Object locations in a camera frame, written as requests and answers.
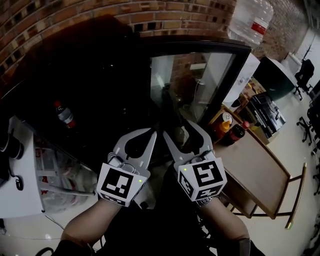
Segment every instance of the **black sleeve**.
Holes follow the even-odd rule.
[[[91,256],[92,250],[89,246],[81,247],[80,245],[69,241],[62,240],[58,244],[58,247],[52,254],[53,256],[69,256],[69,255],[77,255],[77,256]]]
[[[249,238],[221,242],[216,251],[219,256],[265,256]]]

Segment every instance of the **white floor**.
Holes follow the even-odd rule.
[[[303,163],[307,163],[307,175],[301,200],[294,218],[291,230],[286,230],[288,217],[241,219],[246,224],[251,239],[255,245],[267,256],[301,255],[314,231],[316,215],[320,209],[319,196],[314,196],[316,182],[312,176],[316,173],[316,158],[311,156],[313,146],[302,143],[303,131],[296,126],[299,117],[307,118],[309,98],[304,95],[299,101],[289,94],[277,102],[286,124],[279,135],[269,145],[269,148],[279,158],[292,177],[302,172]],[[299,181],[288,187],[281,211],[290,211],[297,195]],[[69,209],[63,213],[52,214],[62,226],[77,214],[81,213],[97,201],[91,197],[84,205]],[[0,235],[0,253],[5,256],[33,256],[44,247],[55,249],[59,243],[62,229],[45,218],[44,215],[33,215],[22,218],[5,219],[6,235]]]

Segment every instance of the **bottle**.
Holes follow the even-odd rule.
[[[250,127],[249,123],[247,121],[244,121],[242,125],[235,124],[228,133],[224,136],[224,138],[221,140],[221,144],[225,146],[230,146],[233,143],[240,140],[242,137],[245,136],[246,130]]]
[[[230,129],[230,125],[231,125],[230,120],[220,123],[218,128],[216,128],[211,135],[212,144],[217,143],[219,140],[221,140],[225,136],[225,134]]]
[[[214,120],[213,123],[211,123],[211,124],[208,125],[206,131],[207,131],[207,133],[210,135],[211,138],[214,138],[214,136],[215,136],[215,131],[218,130],[218,129],[220,129],[220,128],[219,128],[220,124],[222,124],[223,122],[226,122],[226,121],[230,121],[230,126],[231,126],[231,124],[232,124],[232,122],[233,122],[233,118],[232,118],[232,116],[231,116],[229,113],[224,112],[224,113],[222,113],[221,115],[219,115],[219,116],[217,117],[217,119]]]
[[[68,128],[74,128],[76,126],[76,120],[70,108],[64,107],[59,100],[54,102],[54,106],[58,118],[64,122]]]
[[[255,48],[262,42],[273,15],[273,6],[265,0],[237,0],[228,37]]]

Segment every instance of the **brick wall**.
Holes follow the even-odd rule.
[[[187,100],[194,96],[197,81],[203,77],[204,68],[190,70],[192,64],[206,64],[202,53],[177,54],[174,56],[170,87],[181,99]]]
[[[94,17],[113,15],[141,36],[227,37],[236,0],[5,0],[0,6],[0,87],[24,54],[50,35]]]
[[[227,37],[236,1],[1,0],[0,88],[10,81],[19,61],[34,44],[79,22],[113,15],[143,37]],[[301,0],[269,1],[274,16],[262,44],[253,54],[282,60],[289,51],[298,49],[307,32],[308,19]]]

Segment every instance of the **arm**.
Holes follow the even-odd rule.
[[[227,240],[249,238],[247,227],[236,215],[229,211],[218,198],[201,206],[200,211],[207,222],[221,233]]]
[[[104,235],[120,209],[120,205],[100,199],[68,223],[61,241],[69,240],[82,247],[95,244]]]

